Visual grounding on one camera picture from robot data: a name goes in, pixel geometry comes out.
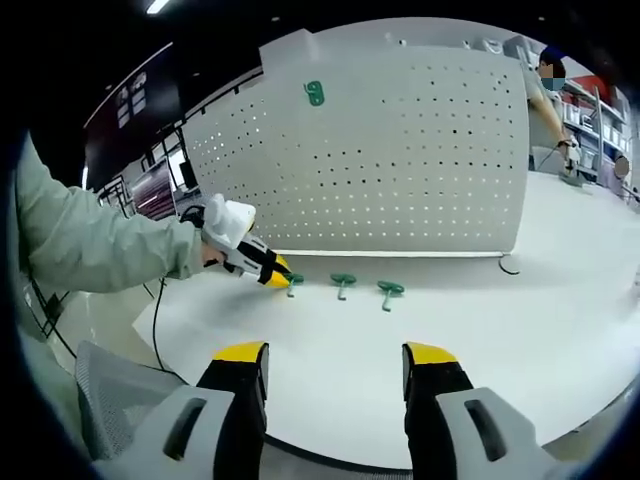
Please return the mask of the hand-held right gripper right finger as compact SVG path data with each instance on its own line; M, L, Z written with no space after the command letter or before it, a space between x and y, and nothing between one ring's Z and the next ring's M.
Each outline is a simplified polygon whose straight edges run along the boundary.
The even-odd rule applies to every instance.
M404 431L415 475L563 475L523 414L476 388L440 347L402 345Z

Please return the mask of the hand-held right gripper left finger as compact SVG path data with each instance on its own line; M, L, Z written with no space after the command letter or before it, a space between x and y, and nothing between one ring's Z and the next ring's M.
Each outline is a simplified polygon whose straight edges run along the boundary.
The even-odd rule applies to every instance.
M198 383L175 389L150 410L133 440L101 475L257 475L265 442L269 344L214 355Z

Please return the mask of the person's left hand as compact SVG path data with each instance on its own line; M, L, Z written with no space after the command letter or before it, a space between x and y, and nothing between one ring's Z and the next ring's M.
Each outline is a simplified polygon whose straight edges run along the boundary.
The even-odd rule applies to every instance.
M227 255L224 252L203 243L201 245L201 259L203 267L208 268L213 265L223 264L227 260Z

